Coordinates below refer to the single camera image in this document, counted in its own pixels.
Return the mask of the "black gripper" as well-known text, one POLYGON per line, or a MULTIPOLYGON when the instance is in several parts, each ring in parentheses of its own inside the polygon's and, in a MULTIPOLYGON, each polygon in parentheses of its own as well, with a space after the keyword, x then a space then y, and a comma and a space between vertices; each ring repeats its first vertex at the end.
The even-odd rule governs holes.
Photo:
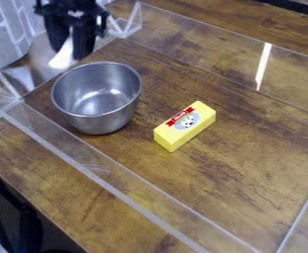
POLYGON ((43 17, 54 51, 59 51, 73 28, 73 58, 82 59, 93 50, 95 36, 106 34, 107 10, 97 0, 35 0, 34 11, 43 17))

